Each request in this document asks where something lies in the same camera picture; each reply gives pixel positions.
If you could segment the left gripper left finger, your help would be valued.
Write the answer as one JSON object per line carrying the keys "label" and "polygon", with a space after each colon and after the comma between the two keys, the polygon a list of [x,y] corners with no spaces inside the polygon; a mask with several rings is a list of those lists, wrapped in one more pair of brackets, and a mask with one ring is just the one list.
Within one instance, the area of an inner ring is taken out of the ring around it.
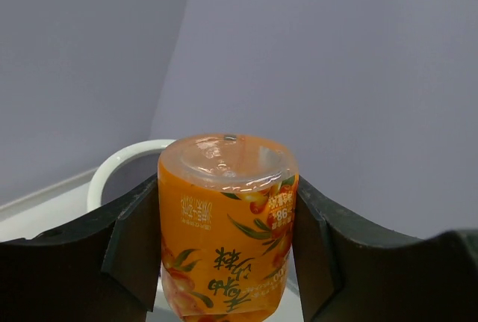
{"label": "left gripper left finger", "polygon": [[145,321],[161,259],[157,179],[32,239],[1,243],[2,321]]}

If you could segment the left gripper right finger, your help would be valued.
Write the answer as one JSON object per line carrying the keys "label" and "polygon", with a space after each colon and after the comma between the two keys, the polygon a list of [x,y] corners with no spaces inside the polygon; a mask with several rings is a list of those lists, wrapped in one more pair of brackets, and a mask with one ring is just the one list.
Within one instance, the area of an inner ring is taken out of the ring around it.
{"label": "left gripper right finger", "polygon": [[474,229],[414,238],[300,179],[292,247],[305,321],[477,319]]}

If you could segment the orange juice bottle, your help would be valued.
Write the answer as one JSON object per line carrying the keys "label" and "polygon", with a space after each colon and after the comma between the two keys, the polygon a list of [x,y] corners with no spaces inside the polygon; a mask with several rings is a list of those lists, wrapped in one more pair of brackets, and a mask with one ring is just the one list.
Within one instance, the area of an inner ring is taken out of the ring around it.
{"label": "orange juice bottle", "polygon": [[182,321],[264,321],[285,290],[299,172],[290,150],[203,134],[158,161],[161,283]]}

